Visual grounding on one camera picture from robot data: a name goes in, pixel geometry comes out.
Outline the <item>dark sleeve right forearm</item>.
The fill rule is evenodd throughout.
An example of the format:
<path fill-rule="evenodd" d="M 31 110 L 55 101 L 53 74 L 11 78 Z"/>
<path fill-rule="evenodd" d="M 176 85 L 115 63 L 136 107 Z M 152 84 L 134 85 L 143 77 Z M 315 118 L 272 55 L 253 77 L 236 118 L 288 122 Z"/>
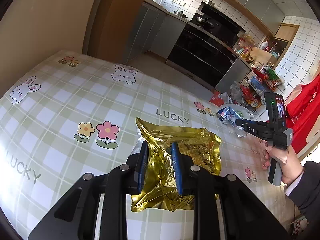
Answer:
<path fill-rule="evenodd" d="M 285 190 L 308 222 L 319 219 L 319 163 L 307 161 L 304 171 Z"/>

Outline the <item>person's right hand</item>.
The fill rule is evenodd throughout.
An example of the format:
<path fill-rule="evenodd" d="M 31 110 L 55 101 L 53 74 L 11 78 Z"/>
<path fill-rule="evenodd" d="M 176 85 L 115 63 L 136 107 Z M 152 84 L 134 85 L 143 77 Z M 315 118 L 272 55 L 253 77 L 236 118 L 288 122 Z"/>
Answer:
<path fill-rule="evenodd" d="M 292 184 L 303 172 L 304 167 L 297 158 L 295 150 L 289 146 L 286 150 L 265 144 L 266 150 L 263 153 L 262 167 L 267 170 L 271 165 L 271 159 L 276 159 L 280 163 L 282 171 L 282 182 L 286 185 Z"/>

